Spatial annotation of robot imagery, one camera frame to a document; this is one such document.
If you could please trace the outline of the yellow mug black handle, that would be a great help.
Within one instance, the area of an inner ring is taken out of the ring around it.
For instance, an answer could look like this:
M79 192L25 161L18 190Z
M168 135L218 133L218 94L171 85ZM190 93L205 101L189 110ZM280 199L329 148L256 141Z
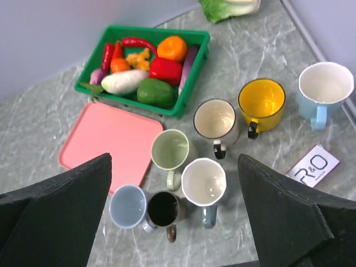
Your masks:
M276 128L285 102L285 90L276 81L258 78L247 83L240 90L238 104L248 126L248 138L254 140L259 133Z

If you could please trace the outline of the dark blue-grey mug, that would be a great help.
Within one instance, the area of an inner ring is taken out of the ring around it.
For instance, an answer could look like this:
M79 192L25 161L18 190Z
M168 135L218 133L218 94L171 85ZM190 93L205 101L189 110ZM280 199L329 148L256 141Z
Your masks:
M216 224L217 206L227 189L222 166L206 157L195 159L182 172L181 188L188 201L202 208L204 228L212 229Z

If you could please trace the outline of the light green mug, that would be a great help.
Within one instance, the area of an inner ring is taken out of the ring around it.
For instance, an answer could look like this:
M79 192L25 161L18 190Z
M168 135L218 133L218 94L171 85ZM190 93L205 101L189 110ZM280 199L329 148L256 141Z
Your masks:
M163 131L151 146L152 162L168 172L166 186L170 191L180 188L184 168L197 158L198 152L194 143L177 129Z

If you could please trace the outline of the brown striped cup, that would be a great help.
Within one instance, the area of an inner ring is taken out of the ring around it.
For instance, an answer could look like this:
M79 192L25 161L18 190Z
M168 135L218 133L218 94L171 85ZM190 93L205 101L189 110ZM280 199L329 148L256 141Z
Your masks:
M166 229L168 241L174 243L177 237L176 224L186 218L183 198L168 191L157 192L148 203L147 213L155 226Z

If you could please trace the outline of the grey mug pink rim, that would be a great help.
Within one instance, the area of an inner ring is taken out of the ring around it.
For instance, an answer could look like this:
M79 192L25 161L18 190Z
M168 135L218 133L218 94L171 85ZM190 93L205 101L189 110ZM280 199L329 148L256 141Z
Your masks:
M151 197L151 193L136 185L121 186L110 200L111 220L121 229L132 229L141 225L147 233L152 233L157 226L149 219L147 213Z

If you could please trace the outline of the light blue mug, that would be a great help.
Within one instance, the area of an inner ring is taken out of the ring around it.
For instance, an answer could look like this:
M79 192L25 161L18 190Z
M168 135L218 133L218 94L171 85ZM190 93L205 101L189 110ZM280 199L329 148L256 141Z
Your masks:
M298 113L312 130L324 130L330 118L354 91L354 76L334 62L318 62L299 76L296 94Z

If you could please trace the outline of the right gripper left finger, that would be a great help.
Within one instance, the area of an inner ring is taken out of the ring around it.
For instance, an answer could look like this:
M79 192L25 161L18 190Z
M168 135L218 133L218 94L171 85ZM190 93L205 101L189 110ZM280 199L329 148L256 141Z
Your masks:
M1 194L1 266L86 266L111 180L105 153Z

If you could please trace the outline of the cream mug black handle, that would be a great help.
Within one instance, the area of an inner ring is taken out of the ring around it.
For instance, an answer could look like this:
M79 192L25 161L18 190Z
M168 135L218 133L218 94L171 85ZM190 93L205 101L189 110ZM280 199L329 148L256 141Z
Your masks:
M234 107L219 98L203 102L194 113L193 124L200 136L213 141L214 155L218 160L225 158L227 148L239 137Z

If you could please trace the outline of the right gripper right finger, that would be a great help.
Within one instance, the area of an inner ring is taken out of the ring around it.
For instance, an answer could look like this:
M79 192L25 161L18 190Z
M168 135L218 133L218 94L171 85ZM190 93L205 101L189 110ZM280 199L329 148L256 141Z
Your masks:
M238 173L260 266L355 266L355 201L303 185L246 154Z

